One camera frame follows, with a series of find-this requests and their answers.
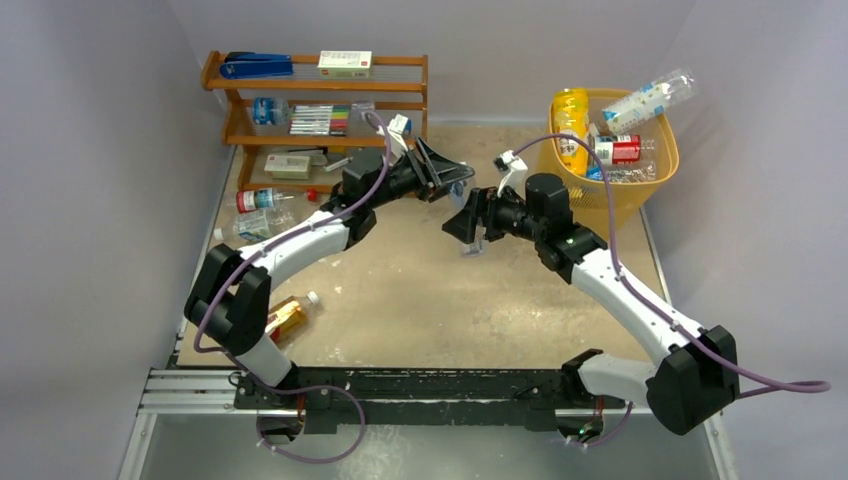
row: medicine box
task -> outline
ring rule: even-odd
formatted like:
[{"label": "medicine box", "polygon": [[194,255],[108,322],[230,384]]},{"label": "medicine box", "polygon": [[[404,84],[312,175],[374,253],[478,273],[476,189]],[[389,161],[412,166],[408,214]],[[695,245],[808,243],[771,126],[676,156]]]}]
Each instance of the medicine box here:
[{"label": "medicine box", "polygon": [[371,78],[371,52],[323,50],[318,72],[324,78]]},{"label": "medicine box", "polygon": [[270,154],[265,162],[265,172],[273,178],[309,180],[309,155]]}]

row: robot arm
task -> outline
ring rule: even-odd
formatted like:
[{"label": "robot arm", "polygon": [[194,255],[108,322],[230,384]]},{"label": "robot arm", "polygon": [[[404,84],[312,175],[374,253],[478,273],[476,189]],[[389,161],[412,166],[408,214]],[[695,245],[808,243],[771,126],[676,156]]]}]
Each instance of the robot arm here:
[{"label": "robot arm", "polygon": [[[361,200],[376,183],[383,168],[382,151],[366,149],[345,167],[342,181],[321,206],[301,225],[315,225],[337,216]],[[199,325],[212,299],[235,269],[256,252],[264,252],[248,267],[235,286],[212,312],[205,334],[235,357],[265,384],[288,388],[287,379],[297,367],[265,335],[271,292],[292,275],[314,262],[356,245],[377,223],[374,209],[414,194],[433,202],[446,195],[451,184],[474,175],[474,170],[433,151],[421,139],[414,150],[404,150],[391,166],[374,195],[356,210],[329,223],[269,248],[291,230],[258,245],[238,251],[218,245],[209,251],[186,302],[186,318]]]},{"label": "robot arm", "polygon": [[674,324],[637,300],[619,281],[606,243],[573,221],[562,179],[532,175],[525,183],[526,198],[521,198],[512,188],[513,169],[501,168],[517,163],[511,160],[504,162],[503,156],[495,160],[502,175],[509,176],[509,185],[473,189],[463,209],[442,230],[471,243],[482,219],[489,241],[511,234],[533,242],[545,267],[600,303],[651,359],[650,364],[633,362],[590,350],[564,366],[572,374],[575,390],[647,405],[666,428],[681,435],[738,398],[738,375],[707,358],[677,327],[698,332],[708,348],[736,363],[733,337],[721,326],[707,330],[677,312],[621,267],[630,284],[669,314]]}]

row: white wall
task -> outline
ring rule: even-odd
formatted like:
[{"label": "white wall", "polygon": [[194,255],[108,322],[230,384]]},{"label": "white wall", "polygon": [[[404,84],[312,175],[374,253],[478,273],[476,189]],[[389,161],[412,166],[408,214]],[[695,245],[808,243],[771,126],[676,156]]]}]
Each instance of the white wall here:
[{"label": "white wall", "polygon": [[541,122],[551,92],[651,77],[695,0],[170,0],[210,50],[430,55],[430,119]]},{"label": "white wall", "polygon": [[844,478],[846,13],[700,1],[658,70],[689,65],[703,90],[671,113],[680,170],[649,203],[672,298],[733,332],[742,365],[834,384],[727,409],[741,478]]},{"label": "white wall", "polygon": [[3,477],[114,478],[173,346],[222,116],[165,0],[0,6]]}]

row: yellow basket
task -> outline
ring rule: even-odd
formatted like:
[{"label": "yellow basket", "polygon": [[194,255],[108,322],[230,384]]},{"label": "yellow basket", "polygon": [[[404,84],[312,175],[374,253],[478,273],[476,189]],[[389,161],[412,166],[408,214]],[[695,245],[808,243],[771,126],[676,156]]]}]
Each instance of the yellow basket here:
[{"label": "yellow basket", "polygon": [[[586,90],[589,92],[589,117],[593,121],[602,118],[600,111],[603,107],[630,94],[628,90],[602,88],[588,88]],[[553,119],[549,108],[548,133],[553,132],[552,126]],[[612,184],[616,229],[620,228],[628,218],[636,213],[660,185],[674,175],[677,171],[677,165],[680,163],[677,154],[677,142],[674,141],[671,125],[669,125],[665,115],[649,120],[628,133],[654,139],[657,179],[653,182]],[[609,205],[604,191],[604,182],[575,175],[565,168],[557,155],[556,139],[542,142],[536,172],[553,173],[562,177],[563,183],[568,187],[574,220],[609,240],[609,213],[607,213]]]}]

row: wooden shelf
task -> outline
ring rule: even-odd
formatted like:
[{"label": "wooden shelf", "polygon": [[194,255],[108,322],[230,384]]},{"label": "wooden shelf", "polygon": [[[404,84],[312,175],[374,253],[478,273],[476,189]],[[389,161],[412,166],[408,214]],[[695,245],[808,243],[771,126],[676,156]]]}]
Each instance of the wooden shelf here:
[{"label": "wooden shelf", "polygon": [[373,57],[372,69],[379,67],[420,67],[420,81],[384,81],[374,73],[372,78],[360,80],[324,79],[318,74],[318,55],[292,55],[295,73],[291,76],[268,78],[228,79],[221,76],[221,64],[226,53],[213,51],[203,67],[201,83],[206,90],[214,89],[266,89],[266,90],[350,90],[359,92],[421,93],[427,91],[427,56]]},{"label": "wooden shelf", "polygon": [[[293,75],[268,78],[227,79],[221,76],[221,64],[227,58],[226,53],[212,51],[203,66],[200,82],[204,89],[223,89],[227,96],[228,108],[221,142],[226,145],[244,147],[244,163],[239,174],[240,190],[254,190],[267,187],[314,188],[329,193],[332,186],[341,178],[341,171],[325,174],[321,169],[313,169],[313,178],[308,181],[278,180],[265,173],[263,167],[266,155],[261,153],[263,146],[316,146],[316,147],[381,147],[383,137],[370,134],[369,129],[355,128],[354,120],[349,124],[350,136],[333,137],[329,135],[306,136],[289,135],[288,126],[254,125],[249,109],[253,99],[242,98],[244,90],[298,90],[298,91],[349,91],[349,92],[389,92],[417,94],[421,101],[380,101],[374,107],[388,121],[395,113],[403,113],[412,119],[412,134],[407,141],[412,144],[415,137],[427,138],[427,55],[420,57],[382,57],[372,58],[371,78],[358,80],[325,79],[318,72],[318,55],[292,55]],[[351,101],[339,100],[289,100],[290,105],[350,104]]]},{"label": "wooden shelf", "polygon": [[[289,102],[292,105],[305,104],[335,104],[349,105],[348,103],[328,102],[318,100],[293,100]],[[407,116],[418,110],[420,103],[416,102],[375,102],[374,106],[377,113],[383,118],[391,118],[398,111],[404,112]],[[288,126],[286,125],[254,125],[250,122],[248,116],[250,109],[253,108],[253,100],[242,100],[241,106],[244,109],[244,114],[241,112],[228,115],[227,124],[224,127],[222,135],[223,143],[227,145],[278,145],[278,146],[317,146],[317,147],[379,147],[384,144],[383,137],[376,133],[359,133],[370,132],[370,127],[364,123],[355,124],[355,120],[351,119],[352,136],[334,137],[331,135],[289,135]],[[414,142],[416,136],[424,136],[423,122],[420,118],[413,118],[412,134],[409,135],[408,141],[410,144]]]}]

